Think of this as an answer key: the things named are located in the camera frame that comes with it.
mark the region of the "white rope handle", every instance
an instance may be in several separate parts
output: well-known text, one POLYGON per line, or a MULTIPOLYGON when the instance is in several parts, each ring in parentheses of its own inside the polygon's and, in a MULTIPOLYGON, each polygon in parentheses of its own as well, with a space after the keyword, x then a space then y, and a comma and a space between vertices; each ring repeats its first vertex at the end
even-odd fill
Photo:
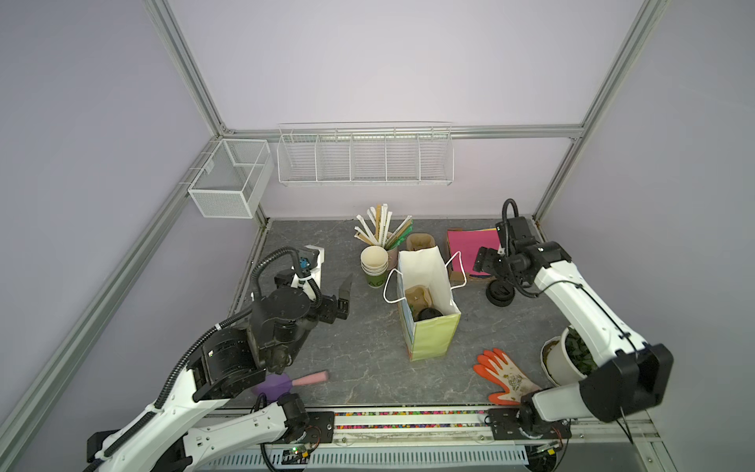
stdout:
POLYGON ((448 267, 448 265, 451 263, 451 261, 454 260, 456 256, 459 256, 459 267, 461 267, 461 274, 464 276, 464 283, 461 285, 454 285, 451 287, 451 290, 454 288, 461 288, 464 287, 467 284, 467 273, 464 272, 464 264, 461 263, 461 251, 456 251, 456 254, 452 255, 450 259, 448 259, 448 262, 445 263, 445 266, 448 267))
POLYGON ((390 270, 390 273, 388 274, 388 278, 385 279, 385 285, 383 285, 383 299, 387 301, 388 303, 399 303, 401 300, 406 300, 406 296, 401 297, 398 300, 392 300, 392 301, 388 300, 388 297, 385 296, 385 291, 388 289, 388 281, 390 280, 390 276, 392 276, 394 272, 398 272, 401 277, 404 276, 404 274, 402 274, 401 271, 398 269, 394 268, 390 270))

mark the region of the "table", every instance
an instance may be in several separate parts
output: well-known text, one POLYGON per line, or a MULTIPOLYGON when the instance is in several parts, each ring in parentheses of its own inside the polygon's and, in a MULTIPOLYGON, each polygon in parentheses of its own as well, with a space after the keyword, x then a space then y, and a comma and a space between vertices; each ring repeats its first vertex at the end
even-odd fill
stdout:
MULTIPOLYGON (((491 228, 496 220, 414 220, 414 231, 432 234, 445 260, 445 232, 491 228)), ((327 370, 324 384, 295 387, 308 407, 423 404, 486 404, 499 386, 479 377, 472 367, 485 349, 498 347, 541 387, 550 383, 541 371, 539 353, 545 341, 560 335, 569 324, 546 296, 517 295, 505 308, 485 298, 487 282, 470 281, 454 290, 461 320, 443 357, 409 362, 395 304, 383 300, 382 290, 370 288, 359 266, 365 244, 354 239, 357 221, 273 221, 263 255, 285 246, 325 248, 322 293, 333 295, 350 273, 354 275, 349 319, 333 325, 320 323, 310 333, 294 364, 286 372, 300 377, 327 370)), ((291 266, 289 258, 272 263, 260 278, 263 294, 274 288, 273 276, 291 266)), ((250 406, 244 392, 227 407, 250 406)))

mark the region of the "wire basket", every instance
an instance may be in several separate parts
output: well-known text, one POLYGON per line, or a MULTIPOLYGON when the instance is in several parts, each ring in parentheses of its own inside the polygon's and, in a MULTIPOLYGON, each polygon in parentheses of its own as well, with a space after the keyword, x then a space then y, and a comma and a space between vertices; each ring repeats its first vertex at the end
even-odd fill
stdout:
POLYGON ((189 187, 208 218, 253 218, 273 173, 266 140, 223 139, 189 187))
POLYGON ((284 185, 449 185, 451 129, 284 133, 278 177, 284 185))

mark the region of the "white wall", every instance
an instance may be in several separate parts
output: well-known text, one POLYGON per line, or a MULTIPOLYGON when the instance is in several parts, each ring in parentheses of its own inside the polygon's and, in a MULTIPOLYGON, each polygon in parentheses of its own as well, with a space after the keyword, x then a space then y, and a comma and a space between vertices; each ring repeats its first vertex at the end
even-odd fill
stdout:
POLYGON ((14 472, 79 472, 92 433, 155 400, 171 369, 228 315, 256 228, 204 218, 189 201, 14 472))
POLYGON ((579 123, 642 0, 171 0, 226 125, 579 123))
POLYGON ((276 173, 261 203, 268 216, 285 218, 354 218, 376 203, 397 215, 495 217, 511 197, 532 214, 568 146, 567 138, 456 140, 449 186, 284 187, 276 173))
POLYGON ((544 221, 675 357, 652 417, 679 471, 751 470, 755 4, 675 0, 544 221))
POLYGON ((2 420, 209 133, 141 2, 2 2, 0 84, 2 420))

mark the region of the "orange and white glove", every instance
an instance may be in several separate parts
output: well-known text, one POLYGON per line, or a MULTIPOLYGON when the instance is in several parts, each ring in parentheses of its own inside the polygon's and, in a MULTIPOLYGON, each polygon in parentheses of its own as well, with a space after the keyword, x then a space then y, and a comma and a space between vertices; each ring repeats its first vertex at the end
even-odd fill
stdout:
POLYGON ((495 405, 519 405, 522 397, 527 393, 540 390, 526 375, 516 367, 511 358, 497 347, 493 351, 486 350, 477 356, 474 371, 494 384, 503 387, 503 392, 493 393, 488 400, 495 405))

